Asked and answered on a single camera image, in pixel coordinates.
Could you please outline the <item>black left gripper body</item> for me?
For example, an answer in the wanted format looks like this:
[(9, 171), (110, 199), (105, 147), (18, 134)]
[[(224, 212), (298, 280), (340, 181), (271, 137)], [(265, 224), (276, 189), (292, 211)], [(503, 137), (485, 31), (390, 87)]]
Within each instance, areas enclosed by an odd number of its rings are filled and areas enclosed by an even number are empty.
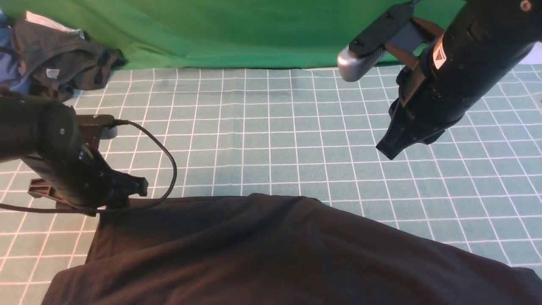
[(56, 201), (56, 207), (122, 208), (130, 206), (130, 195), (147, 196), (146, 178), (110, 168), (100, 152), (87, 145), (70, 161), (31, 155), (22, 162), (39, 176), (31, 180), (28, 193)]

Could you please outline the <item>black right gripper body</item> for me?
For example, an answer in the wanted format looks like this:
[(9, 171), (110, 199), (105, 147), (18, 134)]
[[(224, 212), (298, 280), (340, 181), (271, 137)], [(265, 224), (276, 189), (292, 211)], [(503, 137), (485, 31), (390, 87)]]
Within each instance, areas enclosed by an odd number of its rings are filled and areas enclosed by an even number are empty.
[(430, 51), (422, 52), (409, 71), (399, 74), (398, 98), (391, 122), (377, 150), (393, 160), (414, 144), (432, 144), (457, 124), (499, 80), (500, 62), (466, 58), (436, 68)]

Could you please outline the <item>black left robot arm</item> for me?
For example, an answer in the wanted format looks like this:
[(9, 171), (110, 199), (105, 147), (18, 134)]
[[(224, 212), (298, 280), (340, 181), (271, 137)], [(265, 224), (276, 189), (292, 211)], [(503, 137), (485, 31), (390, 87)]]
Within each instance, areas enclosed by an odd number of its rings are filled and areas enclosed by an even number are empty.
[(35, 198), (57, 202), (55, 209), (2, 204), (29, 213), (115, 213), (130, 210), (130, 195), (147, 195), (148, 182), (118, 172), (97, 147), (112, 139), (118, 125), (111, 115), (77, 115), (62, 103), (31, 98), (1, 98), (1, 162), (21, 160), (38, 176), (29, 187)]

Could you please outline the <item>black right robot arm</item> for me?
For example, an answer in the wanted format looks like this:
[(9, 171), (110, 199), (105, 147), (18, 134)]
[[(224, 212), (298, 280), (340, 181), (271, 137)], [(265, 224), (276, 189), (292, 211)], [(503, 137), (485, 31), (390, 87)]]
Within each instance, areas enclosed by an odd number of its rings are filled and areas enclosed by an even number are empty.
[(434, 143), (540, 41), (540, 0), (468, 0), (419, 56), (403, 42), (387, 43), (405, 67), (377, 150), (392, 160)]

